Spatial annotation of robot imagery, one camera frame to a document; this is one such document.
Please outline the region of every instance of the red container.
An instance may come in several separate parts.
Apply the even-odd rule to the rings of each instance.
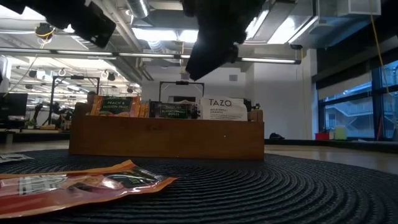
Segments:
[[[316,133],[315,140],[329,140],[329,133]]]

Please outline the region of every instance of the fluorescent light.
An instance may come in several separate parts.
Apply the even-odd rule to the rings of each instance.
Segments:
[[[51,96],[51,93],[36,93],[36,92],[28,92],[28,91],[11,91],[10,93],[27,93],[32,96]],[[86,93],[54,93],[54,96],[81,96],[87,97]]]
[[[314,18],[311,19],[311,21],[305,25],[302,29],[300,29],[288,42],[291,44],[294,42],[298,37],[300,37],[307,29],[309,29],[314,22],[318,20],[318,16],[315,16]]]
[[[132,28],[137,39],[146,41],[177,40],[174,30],[155,30]]]
[[[289,16],[274,32],[267,44],[284,44],[296,33],[294,20]]]
[[[93,85],[81,85],[81,87],[96,88],[96,86],[93,86]],[[112,86],[112,85],[99,85],[99,87],[100,87],[100,88],[113,88],[114,86]]]
[[[72,55],[95,55],[95,56],[112,56],[111,52],[90,52],[90,51],[76,51],[76,50],[59,50],[59,54],[72,54]]]
[[[21,19],[21,20],[39,20],[45,21],[45,17],[35,10],[25,7],[24,12],[20,15],[4,6],[0,6],[0,18]]]
[[[56,79],[55,81],[56,81],[56,82],[61,82],[61,83],[66,84],[66,85],[69,85],[69,84],[70,84],[70,83],[68,83],[68,82],[65,81],[65,80],[62,80],[62,81],[61,81],[61,79],[59,79],[59,78]]]
[[[248,33],[246,40],[251,39],[257,34],[257,31],[260,29],[261,24],[264,22],[268,15],[268,10],[263,11],[260,16],[257,18],[255,17],[251,23],[248,25],[246,32]]]
[[[67,33],[70,33],[70,34],[72,34],[72,33],[75,32],[75,30],[72,28],[72,26],[71,26],[70,24],[69,24],[68,27],[67,27],[66,29],[64,29],[63,31],[64,31],[64,32],[67,32]]]
[[[76,90],[76,91],[79,91],[79,90],[80,90],[80,88],[77,87],[77,86],[67,86],[67,88],[69,88],[69,89],[71,89],[71,90]]]
[[[4,48],[4,47],[0,47],[0,52],[17,52],[17,53],[34,53],[34,54],[51,53],[50,50],[42,50],[42,49],[17,49],[17,48]]]
[[[116,60],[116,57],[87,56],[87,59]]]
[[[295,60],[273,59],[273,58],[242,58],[242,62],[262,62],[262,63],[295,63]]]
[[[198,38],[198,33],[198,30],[184,30],[178,37],[178,40],[188,43],[195,43]]]
[[[119,55],[122,57],[174,58],[174,55],[170,54],[120,53]]]

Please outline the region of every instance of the woven rug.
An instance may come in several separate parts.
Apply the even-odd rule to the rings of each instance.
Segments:
[[[83,170],[131,159],[179,179],[156,194],[8,220],[13,223],[398,223],[398,176],[361,167],[271,154],[264,162],[23,154],[35,159],[0,165],[0,173]]]

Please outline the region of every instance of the metal frame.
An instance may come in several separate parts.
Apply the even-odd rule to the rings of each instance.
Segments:
[[[176,84],[176,85],[201,85],[202,87],[202,92],[201,95],[202,97],[205,95],[205,84],[204,83],[193,83],[193,82],[182,82],[182,81],[177,81],[177,82],[160,82],[159,83],[159,102],[161,102],[161,97],[162,97],[162,85],[164,83],[170,83],[170,84]]]
[[[98,78],[98,77],[81,77],[81,76],[76,76],[76,75],[74,75],[74,76],[71,76],[71,75],[69,75],[69,76],[68,75],[67,76],[58,76],[58,75],[53,76],[52,77],[52,86],[51,86],[51,98],[50,98],[49,125],[51,124],[52,104],[53,104],[53,100],[54,100],[54,91],[55,91],[55,87],[58,86],[58,83],[55,83],[55,81],[58,78],[63,78],[63,79],[70,78],[72,80],[84,80],[85,78],[95,79],[95,80],[97,80],[97,91],[96,91],[96,94],[98,94],[100,92],[100,78]]]

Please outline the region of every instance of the tazo tea box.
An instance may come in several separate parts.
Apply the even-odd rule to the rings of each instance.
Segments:
[[[234,99],[224,96],[204,96],[200,100],[202,119],[247,121],[248,111],[243,99]]]

